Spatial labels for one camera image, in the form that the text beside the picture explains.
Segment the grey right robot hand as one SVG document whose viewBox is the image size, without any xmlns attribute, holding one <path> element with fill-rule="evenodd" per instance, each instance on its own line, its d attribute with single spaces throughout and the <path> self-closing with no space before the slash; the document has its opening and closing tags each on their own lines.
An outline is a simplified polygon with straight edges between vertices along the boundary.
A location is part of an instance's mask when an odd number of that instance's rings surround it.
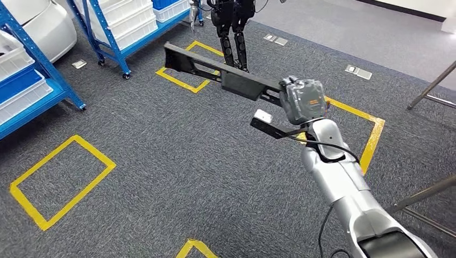
<svg viewBox="0 0 456 258">
<path fill-rule="evenodd" d="M 290 75 L 283 78 L 279 85 L 282 88 L 280 103 L 291 124 L 302 125 L 326 115 L 329 104 L 320 81 L 301 80 Z"/>
</svg>

